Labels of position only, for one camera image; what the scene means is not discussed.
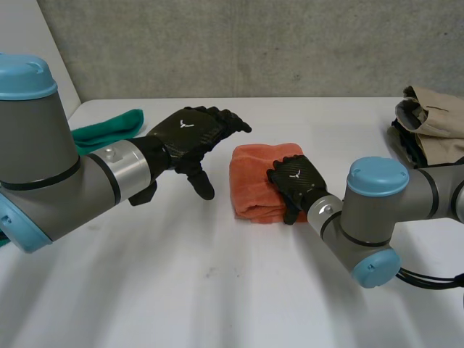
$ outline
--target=blue joint cap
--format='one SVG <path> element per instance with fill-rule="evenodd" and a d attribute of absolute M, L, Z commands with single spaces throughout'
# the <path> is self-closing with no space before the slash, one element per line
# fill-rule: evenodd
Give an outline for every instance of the blue joint cap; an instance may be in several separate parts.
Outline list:
<path fill-rule="evenodd" d="M 409 172 L 398 161 L 383 157 L 363 157 L 349 169 L 348 187 L 368 197 L 397 194 L 409 183 Z"/>
<path fill-rule="evenodd" d="M 399 272 L 401 259 L 393 249 L 382 250 L 358 263 L 351 276 L 363 287 L 384 285 Z"/>
<path fill-rule="evenodd" d="M 0 100 L 31 100 L 58 90 L 47 63 L 28 54 L 0 54 Z"/>
<path fill-rule="evenodd" d="M 0 194 L 0 228 L 10 241 L 27 253 L 51 244 L 51 239 L 3 194 Z"/>

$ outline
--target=gray concrete wall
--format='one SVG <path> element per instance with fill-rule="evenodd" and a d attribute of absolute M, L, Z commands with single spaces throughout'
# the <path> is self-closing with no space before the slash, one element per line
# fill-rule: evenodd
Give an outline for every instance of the gray concrete wall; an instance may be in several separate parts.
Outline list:
<path fill-rule="evenodd" d="M 464 95 L 463 0 L 38 0 L 84 102 Z"/>

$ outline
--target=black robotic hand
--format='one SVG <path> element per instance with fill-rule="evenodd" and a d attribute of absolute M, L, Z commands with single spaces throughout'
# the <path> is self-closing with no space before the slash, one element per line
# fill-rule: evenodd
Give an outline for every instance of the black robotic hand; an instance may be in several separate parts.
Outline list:
<path fill-rule="evenodd" d="M 210 200 L 215 190 L 201 161 L 221 140 L 240 131 L 249 133 L 252 129 L 229 110 L 186 107 L 154 127 L 148 136 L 155 136 L 163 143 L 170 156 L 170 169 L 186 174 L 198 195 Z"/>
<path fill-rule="evenodd" d="M 306 156 L 284 157 L 283 162 L 274 161 L 273 167 L 267 171 L 268 179 L 285 201 L 285 224 L 293 225 L 300 211 L 307 213 L 312 203 L 328 195 L 326 182 Z"/>

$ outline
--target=black cable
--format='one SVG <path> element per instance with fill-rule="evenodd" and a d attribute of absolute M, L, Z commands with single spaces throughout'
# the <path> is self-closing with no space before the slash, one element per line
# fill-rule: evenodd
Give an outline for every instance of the black cable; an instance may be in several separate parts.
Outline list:
<path fill-rule="evenodd" d="M 424 278 L 424 279 L 431 279 L 433 281 L 454 281 L 455 279 L 454 278 L 439 278 L 439 277 L 431 277 L 429 275 L 424 275 L 424 274 L 420 274 L 420 273 L 416 273 L 416 272 L 413 272 L 411 270 L 406 270 L 404 268 L 401 268 L 399 270 L 400 272 L 404 272 L 404 273 L 409 273 L 410 275 L 412 276 L 416 276 L 416 277 L 420 277 L 420 278 Z"/>
<path fill-rule="evenodd" d="M 432 277 L 400 268 L 397 278 L 412 286 L 428 290 L 446 290 L 464 287 L 464 274 L 454 278 Z"/>

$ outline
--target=logo on robotic hand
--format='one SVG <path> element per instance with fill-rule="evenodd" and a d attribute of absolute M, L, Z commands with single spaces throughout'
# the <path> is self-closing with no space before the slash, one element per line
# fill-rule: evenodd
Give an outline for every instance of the logo on robotic hand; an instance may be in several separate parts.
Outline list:
<path fill-rule="evenodd" d="M 289 175 L 290 178 L 297 178 L 299 179 L 299 174 L 301 173 L 301 170 L 298 170 L 298 173 L 295 175 Z"/>
<path fill-rule="evenodd" d="M 181 120 L 181 128 L 184 128 L 184 127 L 194 127 L 195 125 L 186 125 L 183 120 Z"/>

